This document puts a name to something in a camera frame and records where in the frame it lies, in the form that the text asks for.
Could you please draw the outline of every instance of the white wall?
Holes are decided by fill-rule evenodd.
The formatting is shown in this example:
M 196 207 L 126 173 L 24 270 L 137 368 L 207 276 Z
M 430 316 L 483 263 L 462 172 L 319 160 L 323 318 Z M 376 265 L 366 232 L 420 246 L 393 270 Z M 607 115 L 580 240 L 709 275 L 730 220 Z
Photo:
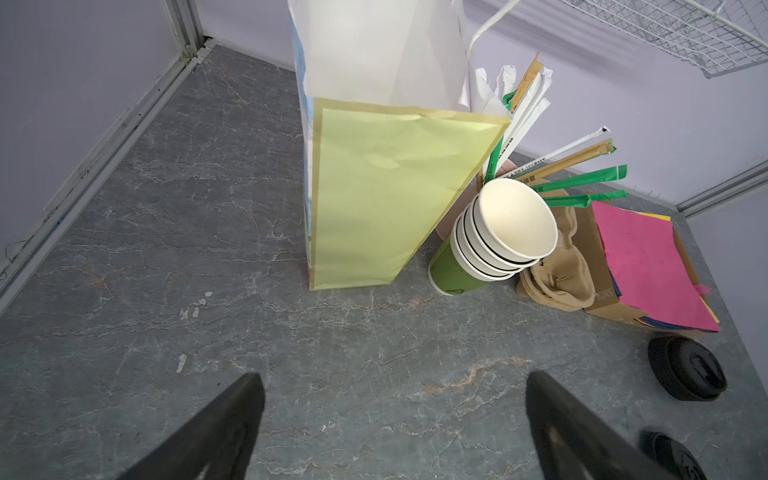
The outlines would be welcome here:
M 477 26 L 491 0 L 465 0 Z M 198 0 L 207 35 L 293 65 L 286 0 Z M 619 150 L 583 170 L 626 163 L 626 187 L 678 204 L 768 158 L 768 65 L 707 80 L 698 68 L 574 10 L 524 0 L 481 38 L 476 63 L 495 77 L 541 52 L 552 106 L 519 150 L 545 154 L 603 124 Z
M 768 390 L 768 188 L 689 225 Z
M 30 233 L 179 48 L 161 0 L 0 2 L 0 45 L 1 249 Z

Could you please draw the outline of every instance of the gray marble countertop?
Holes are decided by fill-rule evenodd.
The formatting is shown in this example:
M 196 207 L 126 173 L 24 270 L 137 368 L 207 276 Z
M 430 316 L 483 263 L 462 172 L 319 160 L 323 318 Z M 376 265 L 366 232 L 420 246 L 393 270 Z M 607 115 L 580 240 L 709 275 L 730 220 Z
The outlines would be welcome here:
M 391 286 L 310 292 L 292 72 L 216 47 L 2 315 L 2 478 L 113 478 L 243 372 L 266 411 L 248 478 L 541 478 L 525 379 L 629 442 L 768 478 L 768 399 L 685 221 L 723 332 L 716 402 L 678 402 L 650 334 L 515 295 L 438 295 L 432 235 Z

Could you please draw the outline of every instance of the white wire mesh basket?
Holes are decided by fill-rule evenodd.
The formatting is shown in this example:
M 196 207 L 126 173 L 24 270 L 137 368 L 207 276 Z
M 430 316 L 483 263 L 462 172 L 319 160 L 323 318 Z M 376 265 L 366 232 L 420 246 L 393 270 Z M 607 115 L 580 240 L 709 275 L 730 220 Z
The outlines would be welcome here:
M 701 68 L 707 78 L 768 61 L 766 0 L 562 0 Z

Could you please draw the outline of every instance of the cardboard box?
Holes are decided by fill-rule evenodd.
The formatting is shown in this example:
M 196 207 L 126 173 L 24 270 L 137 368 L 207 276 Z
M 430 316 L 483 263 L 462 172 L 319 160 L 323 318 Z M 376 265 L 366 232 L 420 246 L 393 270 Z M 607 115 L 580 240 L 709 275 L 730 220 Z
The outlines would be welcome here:
M 647 316 L 647 314 L 643 310 L 638 310 L 619 302 L 619 299 L 616 296 L 616 290 L 614 290 L 611 271 L 608 269 L 608 262 L 605 259 L 603 241 L 600 238 L 600 231 L 598 230 L 598 224 L 594 219 L 594 211 L 592 210 L 592 207 L 577 208 L 575 210 L 578 229 L 576 230 L 576 234 L 572 237 L 572 240 L 574 245 L 581 251 L 581 254 L 584 255 L 587 265 L 589 265 L 589 273 L 592 275 L 595 291 L 594 303 L 584 310 L 592 315 L 613 320 L 615 322 L 626 323 L 627 325 L 632 325 L 651 332 L 677 333 L 689 337 L 701 336 L 704 334 L 704 332 L 700 330 L 658 329 L 636 321 L 636 318 Z M 685 265 L 688 278 L 693 285 L 698 285 L 699 276 L 696 274 L 694 265 L 690 262 L 688 252 L 685 250 L 685 246 L 683 245 L 683 242 L 680 241 L 680 237 L 677 235 L 677 231 L 674 230 L 674 228 L 673 232 L 675 246 L 677 247 L 677 252 L 680 254 L 680 258 L 683 260 L 683 265 Z M 707 298 L 704 295 L 702 295 L 701 298 L 703 298 L 705 302 L 707 301 Z

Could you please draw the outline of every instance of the stack of paper cups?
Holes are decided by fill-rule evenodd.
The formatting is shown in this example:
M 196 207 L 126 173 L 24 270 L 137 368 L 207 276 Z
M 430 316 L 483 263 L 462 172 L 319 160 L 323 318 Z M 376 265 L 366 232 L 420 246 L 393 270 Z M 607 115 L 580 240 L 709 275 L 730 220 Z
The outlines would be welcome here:
M 444 295 L 458 295 L 513 277 L 552 253 L 557 242 L 557 225 L 539 194 L 498 178 L 458 216 L 429 264 L 429 281 Z

